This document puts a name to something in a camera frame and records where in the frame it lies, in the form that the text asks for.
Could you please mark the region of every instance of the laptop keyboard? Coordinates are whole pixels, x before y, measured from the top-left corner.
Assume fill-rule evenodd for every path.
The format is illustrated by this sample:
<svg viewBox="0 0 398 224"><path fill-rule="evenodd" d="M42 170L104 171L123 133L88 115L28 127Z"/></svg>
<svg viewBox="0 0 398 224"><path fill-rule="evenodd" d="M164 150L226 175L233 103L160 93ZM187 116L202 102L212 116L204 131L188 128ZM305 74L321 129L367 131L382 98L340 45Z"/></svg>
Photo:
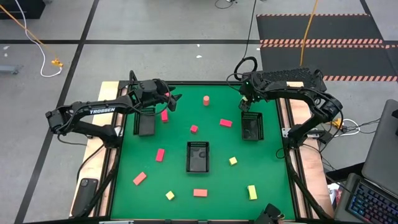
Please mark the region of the laptop keyboard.
<svg viewBox="0 0 398 224"><path fill-rule="evenodd" d="M346 210L368 223L398 224L398 200L358 181Z"/></svg>

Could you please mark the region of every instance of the phone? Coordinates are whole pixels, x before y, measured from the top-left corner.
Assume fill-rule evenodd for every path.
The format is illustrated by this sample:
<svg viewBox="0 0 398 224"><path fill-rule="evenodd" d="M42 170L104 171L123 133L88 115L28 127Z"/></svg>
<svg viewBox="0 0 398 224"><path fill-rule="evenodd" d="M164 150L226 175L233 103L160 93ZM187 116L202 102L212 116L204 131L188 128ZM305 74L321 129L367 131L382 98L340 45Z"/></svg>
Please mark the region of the phone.
<svg viewBox="0 0 398 224"><path fill-rule="evenodd" d="M72 207L72 216L78 215L89 204L97 189L98 180L83 178L77 190L75 203Z"/></svg>

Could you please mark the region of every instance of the green mat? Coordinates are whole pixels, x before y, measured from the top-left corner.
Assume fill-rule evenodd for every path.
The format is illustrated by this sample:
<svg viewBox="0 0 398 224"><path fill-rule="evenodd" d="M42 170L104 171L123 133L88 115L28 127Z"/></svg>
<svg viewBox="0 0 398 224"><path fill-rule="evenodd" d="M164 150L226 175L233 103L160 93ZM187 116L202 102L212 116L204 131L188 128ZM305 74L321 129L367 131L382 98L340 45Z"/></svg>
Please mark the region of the green mat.
<svg viewBox="0 0 398 224"><path fill-rule="evenodd" d="M177 86L182 93L169 122L156 117L154 136L133 136L134 116L129 115L124 132L118 179L114 193L113 219L248 220L259 216L268 203L294 219L292 197L285 161L275 157L282 147L275 101L252 105L264 120L263 141L243 141L241 96L228 86ZM210 96L210 106L203 97ZM157 105L160 111L164 105ZM232 128L219 125L220 119L233 122ZM191 125L198 132L190 132ZM210 172L185 171L187 141L210 143ZM165 149L163 162L156 162L158 148ZM229 165L235 156L238 163ZM145 172L138 186L132 180ZM249 200L248 185L255 185L257 200ZM206 198L193 196L193 189L208 189ZM171 190L175 198L165 194Z"/></svg>

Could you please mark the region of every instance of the white cable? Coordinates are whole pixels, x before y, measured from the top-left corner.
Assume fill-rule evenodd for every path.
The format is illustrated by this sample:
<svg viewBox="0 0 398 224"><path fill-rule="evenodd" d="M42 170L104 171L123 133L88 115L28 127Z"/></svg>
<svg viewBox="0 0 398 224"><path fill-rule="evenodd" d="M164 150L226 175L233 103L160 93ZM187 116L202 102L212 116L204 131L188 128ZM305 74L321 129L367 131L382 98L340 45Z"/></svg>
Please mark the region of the white cable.
<svg viewBox="0 0 398 224"><path fill-rule="evenodd" d="M54 77L54 76L56 76L56 75L61 74L61 72L62 72L62 67L60 67L59 72L57 72L57 73L55 73L55 74L53 74L53 75L43 75L43 68L44 68L44 65L45 65L45 54L44 54L43 49L42 49L42 47L40 46L40 44L37 43L36 41L32 40L32 39L29 37L29 35L28 35L27 31L26 31L26 18L25 18L24 11L22 10L21 6L19 5L18 0L15 0L15 2L17 3L18 8L19 8L19 10L20 10L21 13L22 13L22 17L24 18L25 35L27 36L27 38L28 38L30 41L32 41L33 43L35 43L35 44L39 47L40 51L42 52L42 55L43 55L43 64L42 64L42 68L40 69L40 74L41 74L43 77L45 77L45 78L50 78L50 77Z"/></svg>
<svg viewBox="0 0 398 224"><path fill-rule="evenodd" d="M337 138L337 137L339 137L339 136L350 136L350 135L358 134L358 133L361 132L361 128L359 127L359 125L358 125L355 121L353 121L352 119L344 119L344 120L343 120L343 123L344 123L344 121L351 121L352 123L354 123L355 126L356 126L355 129L356 129L357 131L354 132L354 133L339 134L339 135L336 135L335 138Z"/></svg>

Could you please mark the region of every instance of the laptop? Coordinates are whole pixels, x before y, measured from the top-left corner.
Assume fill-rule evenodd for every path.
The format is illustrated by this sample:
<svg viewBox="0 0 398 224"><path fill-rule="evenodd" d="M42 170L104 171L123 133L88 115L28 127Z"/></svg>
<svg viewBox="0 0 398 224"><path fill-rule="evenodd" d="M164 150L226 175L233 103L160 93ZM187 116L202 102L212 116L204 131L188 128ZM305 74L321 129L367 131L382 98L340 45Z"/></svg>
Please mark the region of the laptop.
<svg viewBox="0 0 398 224"><path fill-rule="evenodd" d="M335 219L398 224L398 102L387 100L362 169L347 178Z"/></svg>

